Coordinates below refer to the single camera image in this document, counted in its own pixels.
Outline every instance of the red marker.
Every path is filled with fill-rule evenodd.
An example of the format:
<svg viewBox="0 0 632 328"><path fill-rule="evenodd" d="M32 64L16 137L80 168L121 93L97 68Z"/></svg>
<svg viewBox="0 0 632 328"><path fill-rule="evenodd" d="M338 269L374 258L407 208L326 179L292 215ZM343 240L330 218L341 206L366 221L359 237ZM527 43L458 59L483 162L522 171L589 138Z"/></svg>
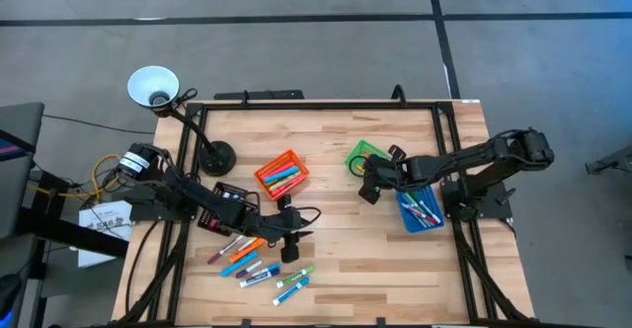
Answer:
<svg viewBox="0 0 632 328"><path fill-rule="evenodd" d="M290 167L292 167L292 166L294 166L294 163L293 163L293 162L288 162L287 164L285 164L285 165L283 165L283 166L279 167L278 169L274 169L271 173L266 174L266 175L264 175L264 176L265 176L265 177L269 177L269 176L272 176L272 175L276 175L276 174L278 174L279 172L281 172L281 171L285 171L285 170L289 169L289 168L290 168Z"/></svg>

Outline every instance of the white lamp shade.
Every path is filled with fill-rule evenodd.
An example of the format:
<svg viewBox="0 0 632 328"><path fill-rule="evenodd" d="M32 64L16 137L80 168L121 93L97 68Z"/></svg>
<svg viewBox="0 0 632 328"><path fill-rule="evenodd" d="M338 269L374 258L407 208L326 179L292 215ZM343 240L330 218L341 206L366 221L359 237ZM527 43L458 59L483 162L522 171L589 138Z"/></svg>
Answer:
<svg viewBox="0 0 632 328"><path fill-rule="evenodd" d="M180 82L175 73L162 66L145 66L127 80L127 94L138 105L153 109L169 105L178 96Z"/></svg>

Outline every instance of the yellow cable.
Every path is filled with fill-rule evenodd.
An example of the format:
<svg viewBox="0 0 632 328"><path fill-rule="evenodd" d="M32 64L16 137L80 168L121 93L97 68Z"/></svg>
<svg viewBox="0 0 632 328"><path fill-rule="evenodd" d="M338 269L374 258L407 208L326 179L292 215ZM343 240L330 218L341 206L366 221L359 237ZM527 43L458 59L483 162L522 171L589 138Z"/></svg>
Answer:
<svg viewBox="0 0 632 328"><path fill-rule="evenodd" d="M91 176L91 180L93 185L95 186L95 191L88 193L88 194L57 194L60 197L65 197L65 198L78 198L78 199L82 199L82 198L89 198L91 196L97 196L97 202L99 203L101 201L101 191L103 190L107 190L109 189L111 186L115 185L117 183L117 179L119 178L118 176L116 176L113 180L111 180L109 183L107 183L102 189L99 189L99 184L97 183L97 170L99 169L99 167L101 166L101 164L111 158L116 158L116 159L120 159L120 157L116 154L109 154L104 156L103 158L101 158L101 160L97 161L97 163L95 164L95 166L92 169L92 176ZM33 186L33 185L29 185L29 188L46 194L46 195L50 195L50 191L49 190L45 190L43 188L37 187L37 186Z"/></svg>
<svg viewBox="0 0 632 328"><path fill-rule="evenodd" d="M112 158L120 159L120 156L116 154L108 154L102 157L101 160L97 161L95 166L92 168L92 184L95 186L95 193L96 193L95 195L97 196L97 204L101 203L101 189L99 189L99 183L97 182L97 171L99 170L99 166L101 166L101 164L103 164L104 161L108 159L112 159ZM116 175L113 181L116 182L118 179L119 179L119 175Z"/></svg>

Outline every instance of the marker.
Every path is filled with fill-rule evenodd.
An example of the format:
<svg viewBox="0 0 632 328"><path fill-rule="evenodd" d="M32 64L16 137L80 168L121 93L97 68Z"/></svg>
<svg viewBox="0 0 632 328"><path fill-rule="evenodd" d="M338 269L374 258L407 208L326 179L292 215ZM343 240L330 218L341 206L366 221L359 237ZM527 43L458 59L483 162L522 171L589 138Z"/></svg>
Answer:
<svg viewBox="0 0 632 328"><path fill-rule="evenodd" d="M232 248L233 245L237 244L237 242L240 241L243 237L244 237L243 235L240 235L237 238L233 239L230 243L226 244L225 247L223 247L220 251L218 251L217 254L213 255L210 259L208 259L206 263L209 265L214 263L217 259L219 259L219 257L224 255L224 253L227 252L228 249Z"/></svg>
<svg viewBox="0 0 632 328"><path fill-rule="evenodd" d="M282 293L279 297L273 299L274 305L282 304L286 299L292 297L298 290L306 287L309 284L309 278L303 278L300 283L296 283L292 288Z"/></svg>
<svg viewBox="0 0 632 328"><path fill-rule="evenodd" d="M431 211L430 208L428 208L428 206L426 204L424 204L423 201L419 201L419 204L422 205L422 207L426 210L426 212L428 212L434 219L434 221L436 221L436 224L441 223L441 220L436 216L436 214Z"/></svg>
<svg viewBox="0 0 632 328"><path fill-rule="evenodd" d="M260 265L261 265L261 263L263 263L263 262L264 262L263 260L260 260L260 261L258 261L257 263L255 263L255 264L253 264L253 265L249 266L248 268L246 268L246 269L244 269L244 270L240 271L239 273L237 273L237 275L235 276L235 278L239 279L239 278L241 278L241 277L243 277L243 276L246 276L246 274L248 274L248 273L250 273L251 271L253 271L253 270L257 269L257 267L258 267L258 266L260 266Z"/></svg>
<svg viewBox="0 0 632 328"><path fill-rule="evenodd" d="M244 245L240 246L239 249L237 249L237 252L244 250L244 248L252 244L255 240L257 240L257 238L250 238L249 241L247 241Z"/></svg>
<svg viewBox="0 0 632 328"><path fill-rule="evenodd" d="M276 287L284 287L285 285L289 285L289 283L298 280L304 276L307 276L307 274L310 274L314 272L314 266L310 265L308 267L306 267L305 269L301 269L300 271L288 276L287 278L279 281L276 283Z"/></svg>
<svg viewBox="0 0 632 328"><path fill-rule="evenodd" d="M260 273L258 275L254 275L253 277L251 277L250 279L243 281L241 283L239 283L239 286L243 287L248 287L254 284L258 284L262 281L265 281L271 277L274 277L276 275L278 275L278 273L280 273L280 269L279 268L274 268L270 271L264 272L264 273Z"/></svg>
<svg viewBox="0 0 632 328"><path fill-rule="evenodd" d="M292 167L292 166L294 166L294 163L290 161L290 162L288 162L287 164L285 164L285 165L283 165L283 166L279 167L278 169L273 170L272 172L270 172L270 173L266 174L265 176L272 176L272 175L276 175L276 174L278 174L279 172L281 172L281 171L285 171L285 170L289 169L289 168L290 168L290 167Z"/></svg>
<svg viewBox="0 0 632 328"><path fill-rule="evenodd" d="M266 239L257 238L257 240L255 240L252 244L250 244L246 249L244 249L244 250L238 252L237 254L231 256L230 259L228 259L228 260L231 263L234 263L237 260L243 258L245 255L248 255L248 253L250 253L253 250L255 250L255 249L259 248L260 246L262 246L265 242L266 242Z"/></svg>
<svg viewBox="0 0 632 328"><path fill-rule="evenodd" d="M294 175L290 176L293 177L292 179L289 180L289 182L285 183L283 186L276 188L276 190L273 191L273 197L282 193L283 191L287 190L290 186L296 184L297 182L303 180L305 178L304 174L295 174L298 175L296 177L293 177Z"/></svg>
<svg viewBox="0 0 632 328"><path fill-rule="evenodd" d="M281 179L281 178L284 178L284 177L289 176L291 174L297 173L298 171L299 171L298 166L292 166L292 167L290 167L289 169L287 169L285 171L281 171L281 172L276 173L276 174L274 174L272 176L268 176L267 178L264 179L264 183L268 184L268 183L270 183L270 182L272 182L274 180Z"/></svg>
<svg viewBox="0 0 632 328"><path fill-rule="evenodd" d="M413 216L414 219L417 220L417 222L419 224L422 225L423 228L428 228L428 225L426 224L426 222L424 221L423 217L420 216L422 215L421 213L419 213L418 211L412 209L410 206L408 205L404 205L404 208Z"/></svg>
<svg viewBox="0 0 632 328"><path fill-rule="evenodd" d="M423 212L418 210L419 207L417 205L406 205L406 204L403 204L403 206L404 206L405 209L407 209L408 211L412 212L416 216L420 216L423 220L429 222L430 224L432 224L432 225L437 224L437 223L435 223L435 221L431 217L428 217Z"/></svg>
<svg viewBox="0 0 632 328"><path fill-rule="evenodd" d="M413 205L420 206L420 203L417 202L410 194L404 193L404 197L406 199L408 199L408 201L410 201ZM427 211L429 213L429 215L433 218L432 221L434 222L434 224L441 223L441 221L438 219L438 217L436 217L436 215L426 205L424 205L423 202L421 202L421 205L424 207L424 210Z"/></svg>
<svg viewBox="0 0 632 328"><path fill-rule="evenodd" d="M267 268L263 268L259 270L257 273L253 274L253 276L267 273L268 271L271 271L272 269L279 269L279 268L280 268L280 262L272 263L272 264L269 264Z"/></svg>
<svg viewBox="0 0 632 328"><path fill-rule="evenodd" d="M256 250L251 252L250 254L246 255L243 258L241 258L241 260L239 260L237 263L235 263L235 264L229 266L228 268L222 270L220 276L223 277L223 278L229 276L230 273L232 273L235 270L239 269L242 265L248 263L249 261L257 258L258 255L259 255L259 253L257 253Z"/></svg>
<svg viewBox="0 0 632 328"><path fill-rule="evenodd" d="M288 184L290 181L292 181L293 179L295 179L296 177L300 176L301 174L298 172L296 174L292 174L289 175L288 177L279 180L278 182L275 182L272 186L268 187L268 190L270 191L275 191L278 190L279 188L285 186L286 184Z"/></svg>

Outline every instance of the white paper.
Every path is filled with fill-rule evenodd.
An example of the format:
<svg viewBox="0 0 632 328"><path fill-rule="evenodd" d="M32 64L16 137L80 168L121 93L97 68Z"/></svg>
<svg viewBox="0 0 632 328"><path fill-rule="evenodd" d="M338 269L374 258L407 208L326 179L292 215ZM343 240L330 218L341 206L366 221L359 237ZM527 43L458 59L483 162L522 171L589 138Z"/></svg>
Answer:
<svg viewBox="0 0 632 328"><path fill-rule="evenodd" d="M79 211L79 225L129 241L129 238L131 237L131 226L129 221L129 213L131 212L130 204L125 201L117 201L113 203L95 205L93 210L99 217L97 217L97 215L89 209L82 209ZM87 268L105 263L114 258L115 257L109 255L97 254L87 250L79 250L77 265L79 268Z"/></svg>

